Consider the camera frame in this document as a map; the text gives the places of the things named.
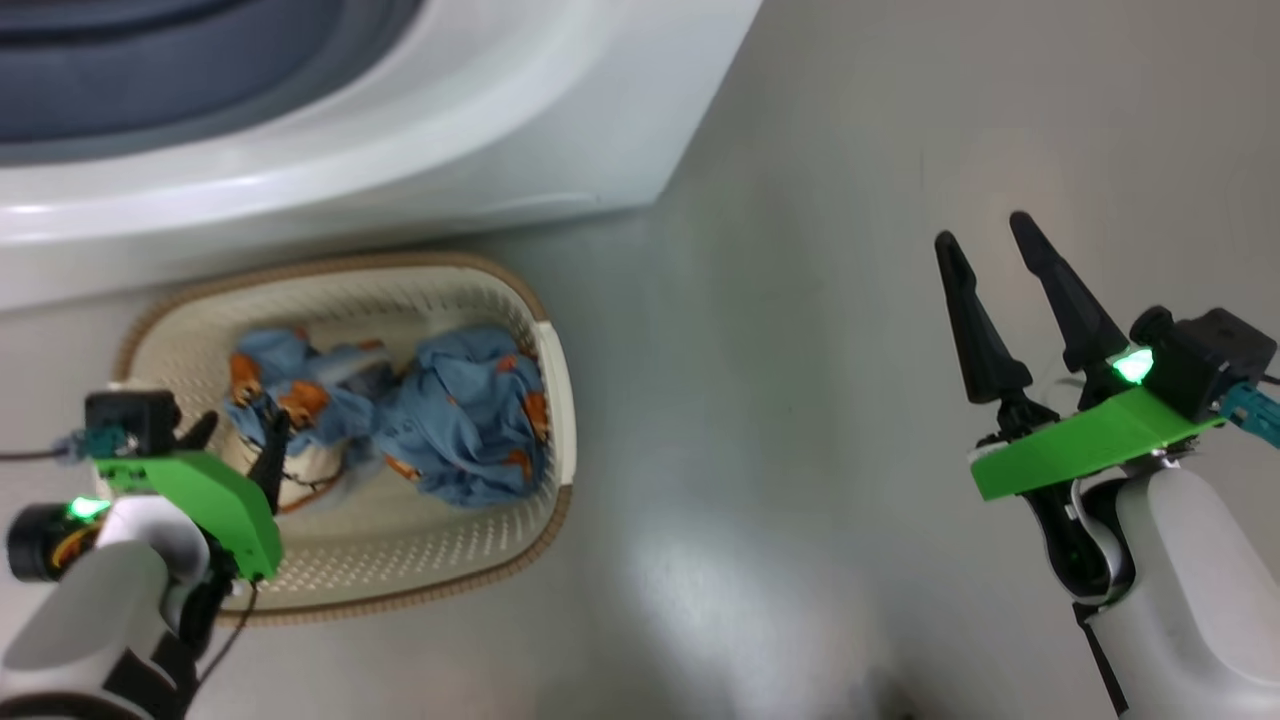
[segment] washing machine door opening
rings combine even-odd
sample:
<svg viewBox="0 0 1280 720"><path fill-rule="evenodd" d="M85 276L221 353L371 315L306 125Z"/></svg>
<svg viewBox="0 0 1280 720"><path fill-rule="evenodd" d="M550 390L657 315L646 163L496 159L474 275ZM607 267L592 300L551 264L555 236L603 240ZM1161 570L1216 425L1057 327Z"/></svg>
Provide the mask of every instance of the washing machine door opening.
<svg viewBox="0 0 1280 720"><path fill-rule="evenodd" d="M124 155L314 102L422 0L0 0L0 165Z"/></svg>

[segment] blue garment with orange print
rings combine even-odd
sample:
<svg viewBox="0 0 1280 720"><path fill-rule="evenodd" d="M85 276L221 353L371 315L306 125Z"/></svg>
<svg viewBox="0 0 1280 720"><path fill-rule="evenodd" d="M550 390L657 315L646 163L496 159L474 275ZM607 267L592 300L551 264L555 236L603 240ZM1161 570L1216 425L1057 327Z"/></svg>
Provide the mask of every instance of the blue garment with orange print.
<svg viewBox="0 0 1280 720"><path fill-rule="evenodd" d="M504 328L463 328L419 345L379 405L388 464L458 507L529 497L543 475L547 418L538 364Z"/></svg>
<svg viewBox="0 0 1280 720"><path fill-rule="evenodd" d="M390 354L380 342L339 345L321 354L294 328L244 333L232 366L232 393L224 406L236 429L261 446L264 419L285 411L293 420L285 450L289 456L311 445L332 447L367 437L374 401L393 383ZM248 386L256 392L246 392Z"/></svg>

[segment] white washing machine body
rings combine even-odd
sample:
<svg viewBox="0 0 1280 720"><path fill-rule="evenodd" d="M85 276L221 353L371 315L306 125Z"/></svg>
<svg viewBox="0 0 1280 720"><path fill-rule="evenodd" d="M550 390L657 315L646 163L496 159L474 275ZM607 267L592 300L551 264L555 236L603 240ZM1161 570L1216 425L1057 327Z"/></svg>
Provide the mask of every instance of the white washing machine body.
<svg viewBox="0 0 1280 720"><path fill-rule="evenodd" d="M298 110L0 167L0 309L653 202L759 0L426 0Z"/></svg>

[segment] basket handle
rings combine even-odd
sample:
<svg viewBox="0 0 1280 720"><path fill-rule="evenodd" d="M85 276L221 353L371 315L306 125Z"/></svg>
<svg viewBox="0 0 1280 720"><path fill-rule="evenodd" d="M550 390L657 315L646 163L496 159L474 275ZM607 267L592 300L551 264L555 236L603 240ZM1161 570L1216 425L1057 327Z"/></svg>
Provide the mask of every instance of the basket handle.
<svg viewBox="0 0 1280 720"><path fill-rule="evenodd" d="M568 363L559 334L547 320L535 325L538 355L547 380L547 405L550 411L552 439L556 442L556 483L573 484L577 470L577 419L573 414L573 388L568 382Z"/></svg>

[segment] laundry basket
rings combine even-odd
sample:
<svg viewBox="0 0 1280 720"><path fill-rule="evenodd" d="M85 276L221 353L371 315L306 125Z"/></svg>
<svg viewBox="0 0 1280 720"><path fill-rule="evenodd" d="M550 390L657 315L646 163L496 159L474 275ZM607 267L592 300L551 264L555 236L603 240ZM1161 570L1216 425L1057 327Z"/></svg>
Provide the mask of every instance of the laundry basket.
<svg viewBox="0 0 1280 720"><path fill-rule="evenodd" d="M183 428L221 413L228 365L251 328L305 327L316 347L376 337L397 363L424 338L498 323L535 347L550 433L539 491L461 510L420 496L390 468L340 505L282 518L284 561L261 584L259 624L328 620L403 607L508 578L552 543L568 512L577 439L564 352L529 287L461 254L397 254L296 265L195 287L154 307L125 338L115 379L173 391ZM223 416L209 450L233 432ZM243 607L229 598L224 610Z"/></svg>

